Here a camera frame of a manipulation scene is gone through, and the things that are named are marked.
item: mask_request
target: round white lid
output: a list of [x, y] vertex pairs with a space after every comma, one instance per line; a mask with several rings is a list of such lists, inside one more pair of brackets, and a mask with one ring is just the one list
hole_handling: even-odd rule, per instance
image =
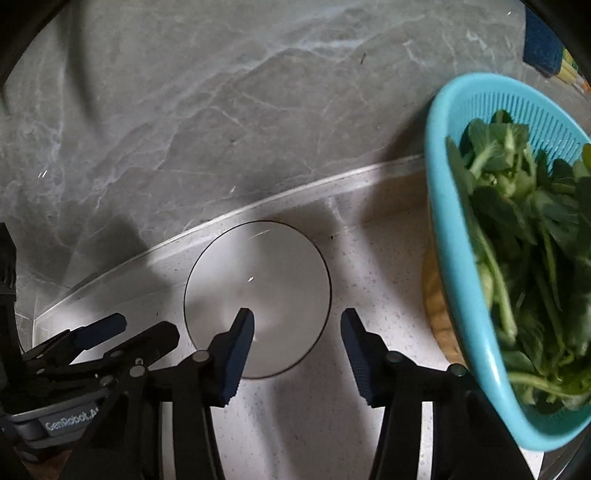
[[275, 375], [314, 346], [326, 324], [330, 277], [318, 249], [278, 222], [243, 223], [217, 237], [197, 259], [185, 289], [187, 330], [197, 349], [227, 331], [238, 310], [255, 318], [245, 378]]

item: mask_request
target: blue sponge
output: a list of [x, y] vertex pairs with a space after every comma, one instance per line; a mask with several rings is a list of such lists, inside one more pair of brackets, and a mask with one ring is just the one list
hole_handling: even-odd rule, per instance
[[551, 77], [560, 71], [563, 50], [562, 42], [550, 27], [526, 7], [523, 61]]

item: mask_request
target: green leaf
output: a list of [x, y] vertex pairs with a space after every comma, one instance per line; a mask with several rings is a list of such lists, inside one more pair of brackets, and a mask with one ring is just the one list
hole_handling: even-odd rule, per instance
[[462, 205], [472, 251], [477, 259], [481, 259], [484, 258], [484, 252], [475, 234], [475, 229], [478, 227], [478, 220], [476, 220], [476, 215], [474, 215], [474, 210], [470, 203], [470, 193], [473, 188], [471, 179], [474, 179], [474, 177], [464, 168], [460, 150], [450, 137], [446, 138], [446, 148], [447, 159], [452, 171], [453, 180], [456, 184], [457, 194], [460, 197], [460, 204]]
[[496, 185], [497, 191], [508, 198], [511, 198], [515, 193], [515, 183], [513, 183], [506, 175], [502, 173], [496, 173]]
[[539, 298], [535, 290], [525, 296], [517, 317], [517, 338], [535, 369], [544, 375], [545, 326], [540, 319]]
[[533, 179], [534, 184], [536, 184], [536, 172], [537, 166], [534, 160], [534, 153], [531, 150], [531, 145], [526, 144], [525, 148], [523, 149], [523, 156], [525, 158], [525, 162], [527, 163], [527, 170], [530, 174], [530, 177]]
[[577, 182], [576, 198], [579, 201], [579, 231], [567, 312], [567, 340], [575, 354], [582, 356], [591, 341], [591, 177]]
[[515, 191], [513, 192], [512, 198], [517, 203], [523, 202], [535, 190], [534, 179], [524, 171], [515, 173], [513, 182], [515, 184]]
[[519, 350], [501, 352], [505, 368], [511, 372], [529, 372], [535, 374], [535, 368], [529, 357]]
[[464, 166], [466, 168], [469, 167], [469, 165], [472, 163], [472, 161], [474, 160], [474, 151], [470, 150], [466, 155], [464, 155], [462, 157], [462, 161], [464, 162]]
[[476, 154], [470, 166], [470, 171], [474, 177], [479, 178], [485, 167], [486, 171], [498, 171], [511, 167], [506, 164], [505, 151], [492, 135], [490, 125], [487, 125], [479, 118], [474, 119], [468, 125], [468, 137]]
[[513, 235], [511, 232], [508, 232], [499, 225], [497, 225], [496, 228], [499, 232], [502, 251], [509, 260], [515, 260], [521, 255], [521, 247], [519, 246], [519, 242], [515, 238], [515, 235]]
[[554, 256], [554, 247], [552, 246], [552, 239], [550, 238], [550, 233], [548, 229], [544, 226], [542, 222], [539, 224], [540, 233], [544, 240], [544, 249], [546, 253], [546, 268], [548, 269], [548, 277], [550, 279], [550, 287], [552, 288], [552, 295], [554, 297], [554, 301], [556, 302], [556, 306], [559, 310], [562, 310], [560, 306], [560, 298], [558, 296], [558, 282], [557, 282], [557, 273], [556, 273], [556, 258]]
[[492, 124], [489, 125], [489, 130], [503, 146], [505, 159], [504, 161], [498, 158], [489, 160], [484, 166], [484, 170], [499, 171], [513, 167], [515, 164], [515, 155], [518, 153], [522, 154], [527, 145], [527, 140], [530, 136], [529, 127], [520, 124]]
[[573, 167], [561, 158], [554, 160], [552, 164], [551, 189], [554, 193], [574, 195], [575, 180]]
[[513, 155], [525, 148], [530, 137], [529, 126], [523, 124], [492, 124], [489, 130], [501, 145], [512, 150]]
[[536, 172], [538, 185], [545, 190], [550, 190], [551, 181], [548, 172], [548, 154], [545, 150], [538, 152]]
[[591, 367], [586, 358], [575, 360], [561, 370], [563, 390], [571, 395], [591, 391]]
[[591, 171], [591, 145], [589, 145], [588, 143], [585, 143], [585, 145], [583, 145], [581, 159], [583, 160], [585, 167], [587, 167], [587, 170]]
[[511, 262], [512, 287], [509, 291], [511, 292], [511, 305], [513, 305], [513, 312], [516, 317], [519, 316], [519, 310], [527, 292], [532, 250], [533, 246], [531, 244], [524, 243], [519, 261]]
[[562, 252], [573, 260], [577, 254], [578, 224], [567, 222], [558, 223], [547, 217], [543, 217], [541, 221]]
[[558, 309], [556, 308], [556, 304], [554, 303], [552, 294], [550, 293], [550, 288], [546, 283], [544, 274], [542, 273], [542, 270], [540, 269], [539, 265], [532, 264], [531, 270], [534, 274], [534, 280], [536, 285], [538, 286], [538, 290], [540, 292], [540, 296], [542, 297], [542, 302], [544, 303], [546, 313], [548, 314], [548, 318], [550, 319], [552, 330], [554, 330], [556, 344], [558, 345], [559, 350], [564, 351], [564, 334], [562, 320], [560, 319]]
[[534, 233], [521, 209], [510, 199], [503, 197], [493, 187], [478, 187], [472, 194], [472, 205], [479, 212], [489, 216], [517, 238], [533, 245]]
[[500, 110], [497, 110], [495, 113], [493, 113], [491, 123], [492, 124], [512, 124], [513, 119], [511, 118], [511, 115], [509, 114], [509, 112], [507, 110], [500, 109]]
[[591, 176], [591, 173], [589, 173], [589, 170], [587, 170], [587, 167], [585, 167], [583, 160], [577, 160], [575, 163], [573, 163], [573, 174], [575, 181], [579, 181], [579, 179], [583, 177]]
[[578, 204], [566, 201], [568, 195], [554, 195], [544, 190], [536, 190], [531, 194], [532, 207], [536, 218], [546, 217], [555, 222], [579, 223]]

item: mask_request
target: basket rim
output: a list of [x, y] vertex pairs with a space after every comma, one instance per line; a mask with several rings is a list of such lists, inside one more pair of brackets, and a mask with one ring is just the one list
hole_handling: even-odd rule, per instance
[[562, 447], [591, 422], [591, 407], [552, 416], [534, 414], [515, 398], [502, 362], [493, 324], [486, 308], [472, 255], [466, 224], [447, 162], [445, 139], [450, 112], [458, 98], [470, 90], [512, 93], [550, 111], [586, 142], [589, 136], [561, 107], [523, 82], [494, 73], [469, 73], [455, 78], [437, 94], [426, 126], [427, 185], [433, 211], [436, 248], [441, 276], [449, 294], [450, 312], [467, 352], [473, 373], [516, 442], [529, 450], [549, 451]]

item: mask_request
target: blue gripper pad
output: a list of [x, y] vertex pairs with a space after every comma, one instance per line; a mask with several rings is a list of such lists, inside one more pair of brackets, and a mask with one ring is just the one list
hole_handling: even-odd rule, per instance
[[254, 315], [249, 309], [240, 309], [230, 330], [216, 335], [207, 349], [214, 358], [216, 375], [222, 379], [224, 405], [236, 395], [254, 333]]
[[365, 330], [355, 309], [346, 309], [341, 315], [340, 334], [359, 394], [374, 406], [380, 395], [374, 373], [381, 371], [388, 348], [379, 335]]
[[82, 350], [90, 350], [115, 335], [123, 333], [127, 328], [127, 321], [120, 313], [109, 315], [98, 322], [77, 329], [74, 345]]

